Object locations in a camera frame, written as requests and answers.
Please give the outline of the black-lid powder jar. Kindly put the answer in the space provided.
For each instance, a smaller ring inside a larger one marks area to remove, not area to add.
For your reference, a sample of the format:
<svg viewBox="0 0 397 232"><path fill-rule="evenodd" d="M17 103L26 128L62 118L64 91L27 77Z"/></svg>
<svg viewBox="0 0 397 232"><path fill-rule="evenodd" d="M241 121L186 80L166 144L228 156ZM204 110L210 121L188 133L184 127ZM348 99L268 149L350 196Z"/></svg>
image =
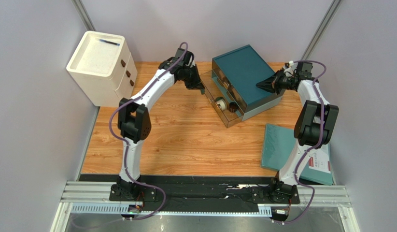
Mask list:
<svg viewBox="0 0 397 232"><path fill-rule="evenodd" d="M226 110L226 109L228 108L228 104L227 104L224 100L217 101L217 102L216 102L216 105L218 106L218 108L219 108L221 111L224 111L224 110Z"/></svg>

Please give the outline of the dark brown small jar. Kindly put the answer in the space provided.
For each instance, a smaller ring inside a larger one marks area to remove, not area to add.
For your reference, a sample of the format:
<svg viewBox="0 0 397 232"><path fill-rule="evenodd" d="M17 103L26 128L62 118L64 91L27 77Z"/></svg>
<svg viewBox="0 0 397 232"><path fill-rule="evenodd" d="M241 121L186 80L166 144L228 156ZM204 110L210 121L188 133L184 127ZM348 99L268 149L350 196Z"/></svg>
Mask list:
<svg viewBox="0 0 397 232"><path fill-rule="evenodd" d="M238 110L238 105L237 105L237 103L236 103L236 102L230 102L229 105L228 105L228 110L229 110L231 113L236 112L236 111Z"/></svg>

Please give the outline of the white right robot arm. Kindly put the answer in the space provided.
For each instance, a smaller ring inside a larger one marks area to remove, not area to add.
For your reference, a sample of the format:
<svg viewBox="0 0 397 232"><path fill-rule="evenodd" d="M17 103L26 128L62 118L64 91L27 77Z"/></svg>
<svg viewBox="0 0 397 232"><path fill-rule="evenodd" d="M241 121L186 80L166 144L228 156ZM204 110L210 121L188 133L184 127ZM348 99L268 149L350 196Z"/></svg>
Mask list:
<svg viewBox="0 0 397 232"><path fill-rule="evenodd" d="M275 203L291 202L295 197L303 169L311 156L329 143L339 114L338 106L330 104L320 90L318 79L321 75L313 77L314 64L326 71L325 64L319 61L289 61L271 77L256 84L276 95L283 90L294 90L302 103L294 128L295 146L269 185L268 197Z"/></svg>

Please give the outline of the transparent drawer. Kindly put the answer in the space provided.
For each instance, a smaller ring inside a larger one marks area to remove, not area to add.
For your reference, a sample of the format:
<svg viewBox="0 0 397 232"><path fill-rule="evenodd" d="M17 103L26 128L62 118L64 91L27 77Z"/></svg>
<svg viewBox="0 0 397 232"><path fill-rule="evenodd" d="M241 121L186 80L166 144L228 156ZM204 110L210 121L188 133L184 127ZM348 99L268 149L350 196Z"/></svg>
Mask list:
<svg viewBox="0 0 397 232"><path fill-rule="evenodd" d="M243 111L214 71L205 72L200 78L205 87L206 97L224 125L230 128L242 122Z"/></svg>

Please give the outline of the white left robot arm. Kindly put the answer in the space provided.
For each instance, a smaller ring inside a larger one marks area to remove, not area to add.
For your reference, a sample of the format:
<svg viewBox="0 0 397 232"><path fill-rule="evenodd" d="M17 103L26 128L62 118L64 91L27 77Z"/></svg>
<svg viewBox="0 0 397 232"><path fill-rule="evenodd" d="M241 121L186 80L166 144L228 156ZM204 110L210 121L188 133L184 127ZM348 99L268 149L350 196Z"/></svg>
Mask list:
<svg viewBox="0 0 397 232"><path fill-rule="evenodd" d="M178 48L175 56L160 63L153 78L140 92L119 102L113 114L118 116L120 135L114 133L113 136L123 142L123 163L111 187L111 201L134 201L142 196L142 190L152 189L151 185L139 182L142 147L152 129L149 113L165 91L178 81L184 82L189 90L205 93L194 54L186 48Z"/></svg>

